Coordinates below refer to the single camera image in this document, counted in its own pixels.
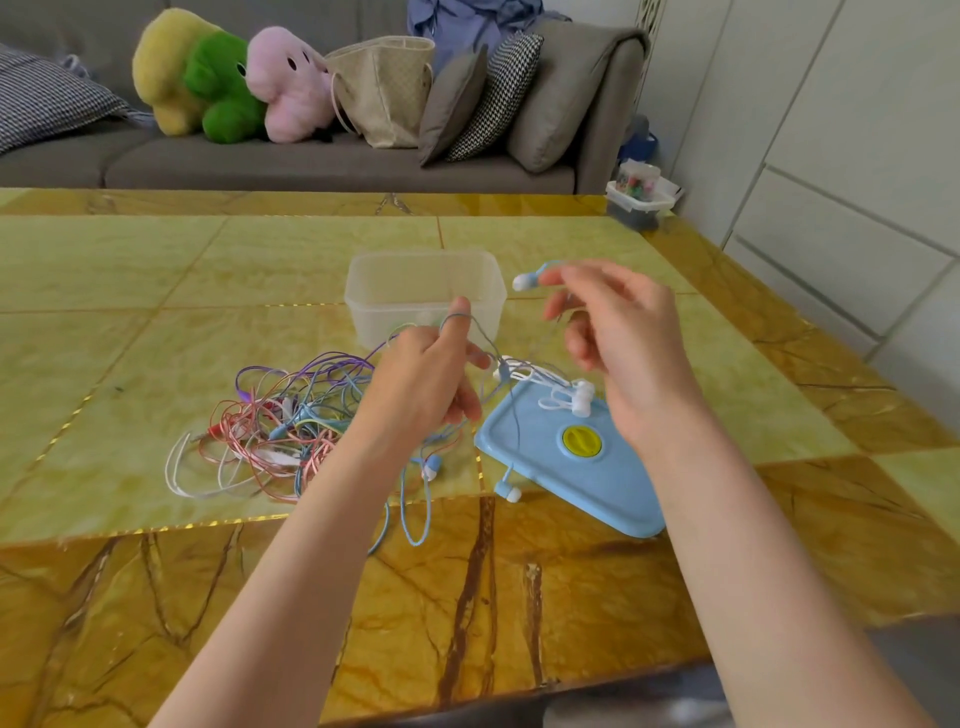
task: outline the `stuffed toy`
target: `stuffed toy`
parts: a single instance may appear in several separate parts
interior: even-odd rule
[[[183,82],[210,103],[204,134],[218,144],[236,144],[263,134],[267,105],[247,88],[247,41],[218,31],[202,38],[187,60]]]
[[[133,87],[154,110],[167,136],[183,136],[201,127],[209,103],[183,85],[183,72],[194,46],[220,30],[190,11],[171,8],[144,30],[133,53]]]
[[[268,105],[271,141],[308,139],[334,119],[324,57],[286,28],[264,28],[250,41],[247,88]]]

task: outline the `table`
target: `table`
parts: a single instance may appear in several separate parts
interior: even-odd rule
[[[710,403],[847,612],[881,626],[958,611],[956,439],[683,220],[644,238],[604,208],[0,190],[4,724],[149,721],[287,512],[262,497],[177,499],[163,459],[239,367],[356,351],[342,297],[360,250],[483,247],[507,281],[602,255],[669,283]],[[511,295],[504,353],[549,334],[542,295]],[[545,347],[564,363],[561,337]],[[503,467],[469,440],[444,459],[426,543],[392,528],[368,560],[324,720],[708,656],[666,535],[623,537],[536,488],[508,504],[492,495]]]

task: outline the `sofa cushion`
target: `sofa cushion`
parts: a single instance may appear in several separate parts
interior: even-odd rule
[[[102,84],[131,104],[131,61],[164,0],[0,0],[0,43],[47,58],[76,54]]]
[[[543,36],[540,71],[507,136],[507,151],[527,171],[542,172],[569,148],[616,47],[637,38],[648,51],[649,42],[638,28],[600,28],[549,19],[539,21],[534,32]]]
[[[77,132],[0,157],[0,187],[102,187],[108,165],[157,132],[98,121]]]
[[[506,155],[420,167],[416,149],[374,149],[345,133],[332,144],[163,137],[123,155],[106,186],[124,189],[302,190],[322,192],[502,192],[570,194],[574,174],[556,166],[531,175]]]
[[[178,0],[175,5],[245,40],[280,25],[322,54],[374,37],[407,35],[403,0]]]
[[[473,116],[487,80],[487,46],[446,65],[430,89],[420,121],[420,164],[443,154]]]
[[[487,64],[480,105],[446,153],[448,161],[475,157],[490,149],[510,128],[537,74],[542,45],[542,36],[527,34],[517,34],[500,43]]]
[[[0,45],[0,156],[129,110],[109,89]]]

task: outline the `beige bag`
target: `beige bag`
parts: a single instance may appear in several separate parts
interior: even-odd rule
[[[412,149],[433,84],[434,42],[385,36],[350,45],[325,57],[337,118],[347,113],[356,132],[377,149]]]

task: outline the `sofa armrest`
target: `sofa armrest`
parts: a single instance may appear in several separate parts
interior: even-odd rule
[[[581,126],[576,153],[578,195],[602,195],[616,164],[616,153],[634,115],[636,88],[645,49],[638,38],[620,43],[610,57],[603,83]]]

